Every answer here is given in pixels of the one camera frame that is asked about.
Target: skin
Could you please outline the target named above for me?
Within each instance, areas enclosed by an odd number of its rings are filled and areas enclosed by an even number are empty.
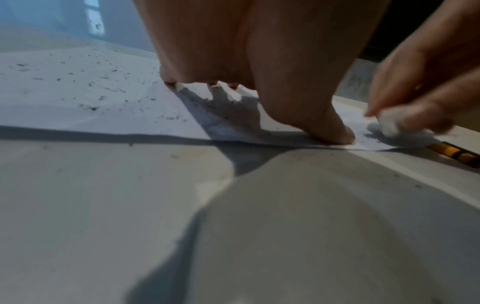
[[[167,83],[256,89],[275,120],[335,144],[353,132],[332,107],[388,0],[134,0]]]
[[[480,106],[480,1],[445,0],[380,65],[366,116],[403,107],[406,131],[443,133]]]

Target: fingernail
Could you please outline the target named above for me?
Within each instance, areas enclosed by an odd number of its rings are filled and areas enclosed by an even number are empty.
[[[402,121],[406,131],[419,131],[446,118],[443,110],[436,104],[418,104],[409,106]]]
[[[345,134],[340,141],[343,145],[353,144],[355,141],[355,133],[349,127],[345,127]]]

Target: white eraser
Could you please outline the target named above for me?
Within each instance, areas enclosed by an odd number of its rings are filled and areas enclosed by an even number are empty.
[[[402,134],[402,121],[406,114],[405,106],[398,106],[381,111],[378,115],[378,125],[386,137],[397,137]]]

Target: white paper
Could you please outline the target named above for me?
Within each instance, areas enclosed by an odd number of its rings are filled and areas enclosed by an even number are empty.
[[[436,142],[426,134],[386,139],[361,110],[333,105],[356,142],[330,147],[388,150]],[[159,78],[158,60],[92,47],[0,54],[0,126],[326,146],[273,121],[255,91],[167,86]]]

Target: white table surface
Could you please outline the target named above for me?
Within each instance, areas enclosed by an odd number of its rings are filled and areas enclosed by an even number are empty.
[[[64,47],[19,31],[3,52]],[[0,303],[478,303],[479,208],[479,171],[427,149],[0,128]]]

